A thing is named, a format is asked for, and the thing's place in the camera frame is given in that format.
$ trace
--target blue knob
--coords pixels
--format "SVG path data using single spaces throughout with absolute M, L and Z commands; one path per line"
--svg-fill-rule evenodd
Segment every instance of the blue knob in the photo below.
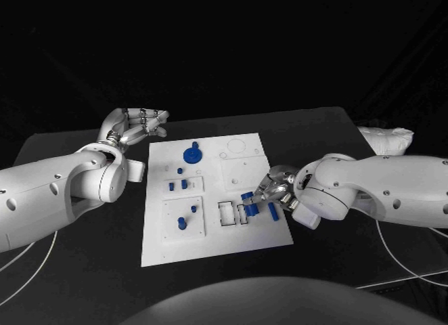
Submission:
M 184 230 L 187 227 L 186 220 L 183 217 L 177 218 L 177 227 Z
M 202 151 L 197 142 L 191 143 L 191 147 L 183 153 L 183 159 L 189 164 L 197 164 L 202 161 Z
M 276 215 L 274 203 L 269 202 L 268 206 L 269 206 L 269 210 L 271 210 L 271 214 L 272 214 L 272 219 L 274 219 L 274 221 L 276 221 L 279 219 L 279 216 Z
M 240 199 L 243 200 L 245 198 L 251 198 L 252 195 L 252 192 L 248 192 L 240 195 Z M 259 209 L 255 203 L 252 203 L 251 205 L 245 205 L 245 212 L 248 217 L 253 217 L 255 215 L 258 215 Z

